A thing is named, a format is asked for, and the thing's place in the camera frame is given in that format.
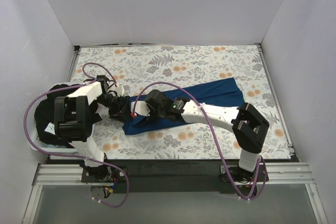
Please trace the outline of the blue t shirt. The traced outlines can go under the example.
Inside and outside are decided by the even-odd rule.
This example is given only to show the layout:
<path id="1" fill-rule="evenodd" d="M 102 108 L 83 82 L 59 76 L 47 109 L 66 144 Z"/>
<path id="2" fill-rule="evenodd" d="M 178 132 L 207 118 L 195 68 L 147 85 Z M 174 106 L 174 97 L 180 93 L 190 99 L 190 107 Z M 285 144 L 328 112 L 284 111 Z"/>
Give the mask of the blue t shirt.
<path id="1" fill-rule="evenodd" d="M 242 91 L 238 88 L 234 78 L 198 84 L 184 88 L 198 102 L 222 107 L 241 106 L 245 101 Z M 122 129 L 125 135 L 158 131 L 185 125 L 183 122 L 172 122 L 168 119 L 150 120 L 138 116 L 132 121 L 124 123 Z"/>

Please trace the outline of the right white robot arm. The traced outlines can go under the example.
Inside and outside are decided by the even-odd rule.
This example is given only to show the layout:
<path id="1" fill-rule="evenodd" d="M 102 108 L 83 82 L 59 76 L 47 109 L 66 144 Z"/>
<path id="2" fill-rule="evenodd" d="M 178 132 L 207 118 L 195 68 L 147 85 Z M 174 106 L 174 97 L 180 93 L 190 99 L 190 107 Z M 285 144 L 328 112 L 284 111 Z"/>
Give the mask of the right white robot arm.
<path id="1" fill-rule="evenodd" d="M 140 101 L 137 113 L 151 119 L 167 119 L 178 123 L 211 122 L 234 133 L 241 148 L 239 163 L 230 172 L 235 181 L 251 180 L 257 174 L 257 160 L 269 129 L 269 122 L 250 103 L 238 107 L 197 104 L 188 98 L 168 98 L 159 90 L 151 91 Z"/>

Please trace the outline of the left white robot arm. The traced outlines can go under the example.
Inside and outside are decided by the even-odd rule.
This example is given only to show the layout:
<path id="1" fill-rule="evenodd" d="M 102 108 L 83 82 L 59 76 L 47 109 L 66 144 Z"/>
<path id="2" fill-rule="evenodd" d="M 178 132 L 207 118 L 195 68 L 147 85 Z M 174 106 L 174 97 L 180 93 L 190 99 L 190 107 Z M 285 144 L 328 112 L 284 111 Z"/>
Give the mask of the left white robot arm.
<path id="1" fill-rule="evenodd" d="M 100 182 L 112 177 L 112 169 L 105 165 L 106 154 L 93 139 L 94 125 L 101 120 L 98 105 L 109 109 L 109 116 L 125 122 L 130 116 L 130 97 L 122 86 L 109 90 L 108 78 L 99 76 L 74 92 L 55 98 L 54 126 L 56 136 L 74 147 L 84 159 L 83 168 Z"/>

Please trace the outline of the floral table cloth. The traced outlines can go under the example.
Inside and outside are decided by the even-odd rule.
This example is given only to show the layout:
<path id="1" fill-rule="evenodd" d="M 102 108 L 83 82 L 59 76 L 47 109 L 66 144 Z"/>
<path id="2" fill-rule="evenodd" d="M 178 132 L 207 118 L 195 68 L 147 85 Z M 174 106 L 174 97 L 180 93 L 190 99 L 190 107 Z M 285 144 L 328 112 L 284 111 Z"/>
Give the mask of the floral table cloth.
<path id="1" fill-rule="evenodd" d="M 262 157 L 289 159 L 293 153 L 278 110 L 264 62 L 250 46 L 132 46 L 81 48 L 72 68 L 72 82 L 87 75 L 113 74 L 124 92 L 136 96 L 152 89 L 171 90 L 234 78 L 244 100 L 269 122 Z M 102 121 L 94 140 L 110 159 L 237 159 L 240 147 L 234 134 L 207 125 L 189 124 L 134 136 L 124 134 L 120 122 L 100 108 Z"/>

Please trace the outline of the white paper label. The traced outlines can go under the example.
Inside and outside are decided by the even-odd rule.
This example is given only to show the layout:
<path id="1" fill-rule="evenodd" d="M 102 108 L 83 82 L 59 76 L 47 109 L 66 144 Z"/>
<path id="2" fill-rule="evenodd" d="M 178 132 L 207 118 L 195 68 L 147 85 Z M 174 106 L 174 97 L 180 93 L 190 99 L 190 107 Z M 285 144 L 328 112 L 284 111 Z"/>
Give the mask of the white paper label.
<path id="1" fill-rule="evenodd" d="M 51 122 L 48 123 L 44 131 L 52 135 L 55 135 L 55 125 Z"/>

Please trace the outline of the black t shirt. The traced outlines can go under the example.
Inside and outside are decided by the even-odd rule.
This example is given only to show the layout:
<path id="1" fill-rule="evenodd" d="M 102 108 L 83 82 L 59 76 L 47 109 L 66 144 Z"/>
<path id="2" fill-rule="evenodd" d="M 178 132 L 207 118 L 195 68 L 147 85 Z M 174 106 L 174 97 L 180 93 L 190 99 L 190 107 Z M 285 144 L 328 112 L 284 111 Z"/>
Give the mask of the black t shirt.
<path id="1" fill-rule="evenodd" d="M 37 106 L 34 114 L 39 140 L 46 145 L 75 148 L 90 146 L 93 125 L 101 120 L 97 99 L 100 82 L 85 86 L 58 84 Z"/>

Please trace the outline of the white plastic basket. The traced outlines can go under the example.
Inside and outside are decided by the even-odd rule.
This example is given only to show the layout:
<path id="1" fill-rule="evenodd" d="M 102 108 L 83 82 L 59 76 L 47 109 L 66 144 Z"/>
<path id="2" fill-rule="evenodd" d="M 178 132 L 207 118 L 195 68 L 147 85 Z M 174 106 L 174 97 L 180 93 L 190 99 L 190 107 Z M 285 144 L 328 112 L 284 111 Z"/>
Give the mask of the white plastic basket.
<path id="1" fill-rule="evenodd" d="M 34 119 L 36 124 L 36 136 L 32 136 L 32 140 L 39 148 L 48 152 L 58 152 L 64 154 L 74 154 L 75 149 L 67 142 L 59 139 L 56 135 L 45 132 L 48 123 L 54 124 L 54 109 L 55 99 L 57 97 L 65 97 L 77 88 L 69 90 L 60 90 L 54 93 L 47 94 L 35 108 Z"/>

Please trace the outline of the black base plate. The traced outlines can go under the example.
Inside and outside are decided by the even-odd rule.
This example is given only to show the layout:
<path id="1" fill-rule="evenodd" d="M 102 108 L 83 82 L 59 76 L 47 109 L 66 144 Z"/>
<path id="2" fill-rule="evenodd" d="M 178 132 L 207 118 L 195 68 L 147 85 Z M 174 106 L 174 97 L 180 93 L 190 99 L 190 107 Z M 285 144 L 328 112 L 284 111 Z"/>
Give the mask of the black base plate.
<path id="1" fill-rule="evenodd" d="M 131 193 L 235 193 L 219 159 L 122 159 L 109 162 L 126 172 Z"/>

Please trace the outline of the aluminium frame rail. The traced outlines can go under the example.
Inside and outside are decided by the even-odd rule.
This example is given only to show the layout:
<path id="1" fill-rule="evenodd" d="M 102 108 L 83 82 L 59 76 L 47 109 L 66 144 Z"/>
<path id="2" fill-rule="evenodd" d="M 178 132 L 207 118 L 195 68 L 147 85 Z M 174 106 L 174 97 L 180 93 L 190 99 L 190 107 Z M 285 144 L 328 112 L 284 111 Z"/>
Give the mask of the aluminium frame rail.
<path id="1" fill-rule="evenodd" d="M 327 223 L 312 171 L 307 163 L 267 163 L 261 169 L 258 183 L 268 176 L 268 185 L 304 185 L 318 223 Z M 79 164 L 39 164 L 33 180 L 33 189 L 28 201 L 23 223 L 33 223 L 43 186 L 107 186 L 112 181 L 100 182 L 89 176 Z"/>

